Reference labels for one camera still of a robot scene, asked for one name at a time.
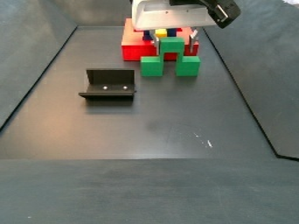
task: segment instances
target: red base block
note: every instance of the red base block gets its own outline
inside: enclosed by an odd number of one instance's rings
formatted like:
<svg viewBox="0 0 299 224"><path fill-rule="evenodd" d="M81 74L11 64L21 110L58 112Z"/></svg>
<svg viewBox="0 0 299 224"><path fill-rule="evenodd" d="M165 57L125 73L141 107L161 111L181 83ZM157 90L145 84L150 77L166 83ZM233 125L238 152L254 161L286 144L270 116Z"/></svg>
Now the red base block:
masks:
<svg viewBox="0 0 299 224"><path fill-rule="evenodd" d="M185 56L197 56L199 51L199 43L195 43L193 47L193 53L190 51L190 35L193 33L191 28L182 28L178 30L178 37L185 39ZM125 60L141 60L143 56L157 56L155 46L151 40L143 40L145 33L135 31L133 26L133 19L126 20L125 35L122 41L122 51ZM169 52L165 55L165 60L177 60L177 53Z"/></svg>

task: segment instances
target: toy block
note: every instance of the toy block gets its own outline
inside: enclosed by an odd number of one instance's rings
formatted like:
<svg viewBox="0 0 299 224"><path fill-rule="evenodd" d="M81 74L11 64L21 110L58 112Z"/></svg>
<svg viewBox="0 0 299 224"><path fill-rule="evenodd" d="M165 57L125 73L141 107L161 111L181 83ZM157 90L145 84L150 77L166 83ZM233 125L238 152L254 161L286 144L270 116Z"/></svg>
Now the toy block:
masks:
<svg viewBox="0 0 299 224"><path fill-rule="evenodd" d="M190 34L191 28L178 28L178 37L185 40L185 55L197 56L199 51L199 43L194 45L194 51L190 52ZM125 35L122 40L122 52L125 60L141 60L143 56L157 56L157 49L151 40L143 40L145 32L135 31L133 19L126 20ZM165 60L177 60L177 53L169 52L165 54Z"/></svg>
<svg viewBox="0 0 299 224"><path fill-rule="evenodd" d="M155 36L158 38L167 38L167 30L166 29L158 29L158 30L155 30Z"/></svg>
<svg viewBox="0 0 299 224"><path fill-rule="evenodd" d="M161 39L161 54L181 53L183 54L185 40L183 38L162 38Z"/></svg>
<svg viewBox="0 0 299 224"><path fill-rule="evenodd" d="M142 75L143 76L163 76L165 61L162 57L142 57Z"/></svg>
<svg viewBox="0 0 299 224"><path fill-rule="evenodd" d="M198 76L202 60L197 56L183 56L182 61L177 61L177 76Z"/></svg>
<svg viewBox="0 0 299 224"><path fill-rule="evenodd" d="M178 29L167 29L167 37L177 37Z"/></svg>
<svg viewBox="0 0 299 224"><path fill-rule="evenodd" d="M154 40L151 35L150 35L150 31L145 31L143 40Z"/></svg>

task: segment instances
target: black bracket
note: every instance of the black bracket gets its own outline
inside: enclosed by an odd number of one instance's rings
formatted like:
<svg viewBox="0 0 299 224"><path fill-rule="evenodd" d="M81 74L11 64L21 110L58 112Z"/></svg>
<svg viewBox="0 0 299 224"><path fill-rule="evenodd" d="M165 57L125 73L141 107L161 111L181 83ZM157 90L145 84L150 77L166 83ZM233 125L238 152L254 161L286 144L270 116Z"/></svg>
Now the black bracket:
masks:
<svg viewBox="0 0 299 224"><path fill-rule="evenodd" d="M89 90L79 95L87 99L134 98L137 92L135 70L89 69Z"/></svg>

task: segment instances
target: dark gray floor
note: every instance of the dark gray floor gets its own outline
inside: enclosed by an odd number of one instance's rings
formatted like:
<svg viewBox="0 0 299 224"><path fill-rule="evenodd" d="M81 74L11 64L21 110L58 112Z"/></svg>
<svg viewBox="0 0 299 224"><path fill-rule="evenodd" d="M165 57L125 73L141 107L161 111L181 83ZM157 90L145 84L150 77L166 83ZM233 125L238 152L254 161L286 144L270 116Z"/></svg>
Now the dark gray floor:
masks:
<svg viewBox="0 0 299 224"><path fill-rule="evenodd" d="M239 5L234 24L206 31L277 154L299 158L299 10L281 0Z"/></svg>
<svg viewBox="0 0 299 224"><path fill-rule="evenodd" d="M0 163L6 224L296 224L297 162L218 159Z"/></svg>
<svg viewBox="0 0 299 224"><path fill-rule="evenodd" d="M239 158L274 153L215 53L201 34L198 78L141 77L122 60L123 28L81 28L0 134L0 158ZM87 68L135 69L134 104L87 104Z"/></svg>

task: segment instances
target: gray table surface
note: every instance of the gray table surface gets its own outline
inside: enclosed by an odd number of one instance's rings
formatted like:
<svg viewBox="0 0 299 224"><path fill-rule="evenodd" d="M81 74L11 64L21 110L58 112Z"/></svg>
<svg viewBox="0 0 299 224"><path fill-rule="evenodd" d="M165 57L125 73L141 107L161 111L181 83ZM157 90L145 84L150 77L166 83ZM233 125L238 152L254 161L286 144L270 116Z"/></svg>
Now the gray table surface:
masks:
<svg viewBox="0 0 299 224"><path fill-rule="evenodd" d="M79 28L0 134L0 158L274 158L230 74L201 33L201 75L141 77L123 28ZM134 68L133 105L87 103L87 68Z"/></svg>
<svg viewBox="0 0 299 224"><path fill-rule="evenodd" d="M296 224L297 162L226 159L0 163L6 224Z"/></svg>

